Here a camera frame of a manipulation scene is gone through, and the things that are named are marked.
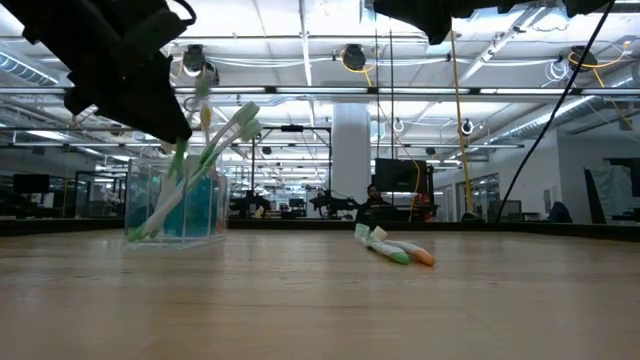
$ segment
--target clear plastic container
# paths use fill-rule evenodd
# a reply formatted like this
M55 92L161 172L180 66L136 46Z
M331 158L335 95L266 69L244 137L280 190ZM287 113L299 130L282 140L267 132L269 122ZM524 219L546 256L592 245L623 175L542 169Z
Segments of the clear plastic container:
M198 160L199 157L187 158L186 174L190 170L188 164L197 164ZM153 214L169 165L170 159L141 159L129 162L126 239L129 232L135 231ZM167 215L155 236L134 242L127 240L126 248L184 249L223 240L229 204L227 184L224 175L213 171L207 173Z

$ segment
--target table surface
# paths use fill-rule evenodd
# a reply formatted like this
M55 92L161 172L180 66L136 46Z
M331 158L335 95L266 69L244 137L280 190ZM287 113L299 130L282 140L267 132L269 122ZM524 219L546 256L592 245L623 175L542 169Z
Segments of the table surface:
M640 356L640 244L389 236L436 267L390 263L349 232L233 231L124 253L120 231L0 239L2 358Z

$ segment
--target yellow cable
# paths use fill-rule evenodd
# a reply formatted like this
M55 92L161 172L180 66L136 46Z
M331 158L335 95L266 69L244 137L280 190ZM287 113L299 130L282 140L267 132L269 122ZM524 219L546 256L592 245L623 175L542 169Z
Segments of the yellow cable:
M393 123L389 121L387 114L384 113L384 110L382 110L382 106L380 106L380 104L378 104L378 108L380 109L380 112L382 112L382 115L384 116L384 119L387 122L387 124L389 124L389 126L393 126ZM413 165L416 166L416 170L418 171L418 180L416 181L416 188L413 192L415 194L418 194L418 188L420 187L420 166L418 165L418 162L413 159L413 156L409 154L409 151L407 151L407 148L404 147L404 145L402 144L402 141L400 140L398 135L396 135L395 132L393 132L393 136L395 136L396 140L398 141L398 144L400 144L400 147L402 148L402 150L404 150L404 152L407 154L409 159L413 161ZM409 210L409 222L411 222L411 216L413 215L413 206L415 204L415 201L416 201L416 197L414 196L411 199L411 209Z
M180 75L182 75L182 67L184 66L184 54L182 55L182 59L180 59L180 69L178 69L178 76L176 77L180 77Z
M64 195L62 195L62 217L66 218L67 215L67 187L69 186L69 156L70 152L67 153L67 166L64 175Z
M371 78L369 77L369 72L368 71L364 72L364 76L366 76L366 78L367 78L367 82L369 83L369 87L373 86L371 84Z
M453 78L456 85L456 107L458 110L458 139L460 140L460 153L462 156L462 168L464 169L464 183L467 195L467 211L471 208L471 184L469 183L469 167L467 166L467 149L464 147L464 136L462 136L462 110L460 109L460 81L458 80L458 61L456 57L456 35L451 30L451 54L453 56Z
M347 67L347 65L344 64L344 50L340 51L340 63L342 64L342 66L344 66L345 69L347 69L347 71L352 72L352 73L356 73L356 74L360 74L360 73L364 73L364 76L367 77L367 82L369 83L369 87L373 86L373 84L371 83L371 78L369 77L369 71L373 70L377 65L378 65L378 59L376 59L376 63L371 65L370 68L368 69L363 69L363 70L351 70Z
M602 77L600 77L600 73L598 73L597 69L593 69L593 73L596 75L596 79L598 79L598 83L600 84L600 86L602 86L602 88L605 88L606 86L604 85L604 81L602 81ZM620 115L620 117L622 119L624 119L624 121L627 123L627 125L629 125L629 128L633 128L633 124L631 123L631 120L629 120L625 115L624 112L622 112L622 109L620 109L618 107L618 104L616 104L615 101L611 100L611 103L613 104L613 107L616 108L616 111L618 112L618 115Z
M354 73L363 73L363 72L369 72L371 70L373 70L376 67L376 64L371 65L370 68L368 69L362 69L362 70L351 70L347 67L347 65L344 64L344 50L340 51L340 62L342 63L342 65L344 66L345 69L354 72Z
M629 45L624 44L624 50L626 50L628 46L629 46ZM578 64L578 61L576 61L576 60L574 60L574 59L573 59L573 56L574 56L574 55L577 55L577 54L576 54L575 52L570 53L570 54L569 54L569 56L567 56L567 59L568 59L570 62L572 62L572 63L574 63L574 64L576 64L576 65L577 65L577 64ZM607 67L607 66L611 66L611 65L613 65L613 64L617 64L617 63L619 63L619 62L622 60L622 58L624 57L624 55L625 55L625 54L624 54L624 51L623 51L623 52L620 54L620 57L619 57L619 58L617 58L617 59L615 59L615 60L613 60L612 62L609 62L609 63L606 63L606 64L602 64L602 65L588 65L588 64L582 64L582 67L589 68L589 69L602 69L602 68L605 68L605 67Z

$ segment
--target white pillar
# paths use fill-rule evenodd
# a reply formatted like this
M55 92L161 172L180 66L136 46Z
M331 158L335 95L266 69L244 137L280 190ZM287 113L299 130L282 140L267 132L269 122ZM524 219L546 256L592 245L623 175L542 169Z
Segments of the white pillar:
M333 105L332 190L358 203L367 200L367 186L371 183L371 117L367 105Z

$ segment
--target person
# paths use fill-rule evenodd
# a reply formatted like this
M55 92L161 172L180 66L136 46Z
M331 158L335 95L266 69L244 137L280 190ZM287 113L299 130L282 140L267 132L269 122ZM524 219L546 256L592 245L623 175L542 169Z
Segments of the person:
M374 184L371 184L367 187L367 202L360 205L358 209L358 213L356 214L356 221L361 221L364 214L371 209L372 206L375 205L389 205L389 203L385 202L380 196L380 193L376 189Z

